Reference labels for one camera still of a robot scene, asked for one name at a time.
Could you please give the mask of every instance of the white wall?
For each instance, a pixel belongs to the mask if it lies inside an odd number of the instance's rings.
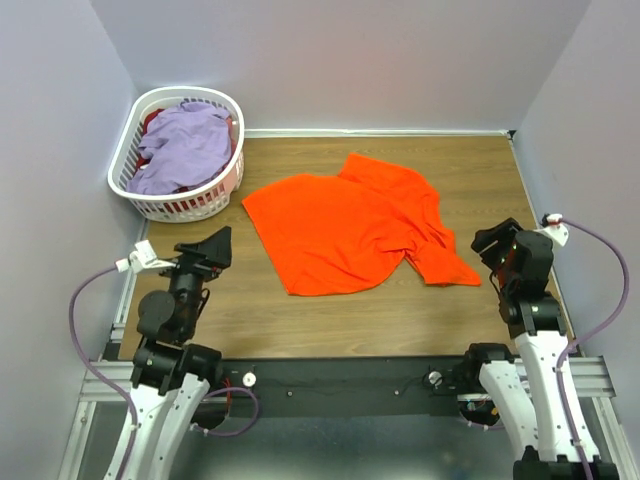
[[[533,102],[515,146],[538,212],[560,211],[626,254],[631,294],[619,321],[587,348],[604,354],[615,405],[640,458],[640,3],[596,0]],[[615,257],[573,233],[557,273],[578,333],[602,321],[622,286]]]
[[[49,480],[84,374],[69,296],[122,256],[140,225],[106,183],[136,93],[86,0],[3,2],[0,65],[0,476]],[[114,274],[83,297],[81,338],[94,355],[121,281]]]
[[[249,128],[510,129],[588,0],[92,0],[141,90],[229,93]]]

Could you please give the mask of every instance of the wooden table surface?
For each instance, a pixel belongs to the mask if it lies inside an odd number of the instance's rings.
[[[224,225],[232,233],[233,262],[208,286],[211,298],[193,339],[226,357],[340,357],[462,354],[472,342],[509,343],[495,292],[481,287],[426,286],[403,262],[379,287],[325,297],[288,296],[241,200],[263,186],[298,174],[337,174],[349,152],[413,168],[440,192],[445,226],[459,255],[483,279],[489,271],[470,248],[478,229],[507,217],[525,228],[533,217],[504,137],[249,139],[242,186],[231,204],[208,220],[152,223],[148,238],[161,257],[178,242],[200,241]],[[168,280],[136,282],[120,358],[139,342],[137,305]]]

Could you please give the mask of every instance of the lavender shirt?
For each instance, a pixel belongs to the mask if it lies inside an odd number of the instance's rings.
[[[129,180],[127,191],[167,195],[210,181],[231,158],[229,112],[204,102],[182,102],[149,122],[138,150],[150,163]]]

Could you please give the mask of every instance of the red cloth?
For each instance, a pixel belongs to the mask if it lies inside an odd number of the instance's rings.
[[[438,202],[419,173],[352,153],[337,176],[297,175],[243,205],[290,294],[375,287],[404,258],[428,284],[480,285]]]
[[[147,118],[144,119],[144,123],[142,124],[142,136],[144,137],[145,134],[147,133],[147,129],[149,128],[149,123],[151,123],[151,120],[153,120],[154,118],[156,118],[158,116],[158,114],[160,112],[164,112],[164,108],[159,108],[158,110],[151,112],[149,115],[147,115]],[[142,158],[142,155],[138,154],[138,161],[136,162],[136,172],[138,170],[140,170],[140,167],[148,164],[151,160],[146,159],[146,158]]]

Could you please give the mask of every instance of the white laundry basket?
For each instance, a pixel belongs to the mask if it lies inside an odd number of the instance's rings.
[[[226,108],[232,118],[232,137],[236,141],[233,157],[225,169],[211,182],[190,192],[171,195],[139,195],[126,191],[127,183],[135,173],[138,144],[142,137],[145,118],[159,108],[169,108],[180,102],[206,102]],[[229,204],[233,190],[242,181],[244,157],[244,118],[238,104],[216,90],[200,87],[164,87],[142,95],[131,109],[118,148],[109,167],[109,186],[121,197],[127,198],[149,220],[166,223],[185,223],[203,220],[215,215]]]

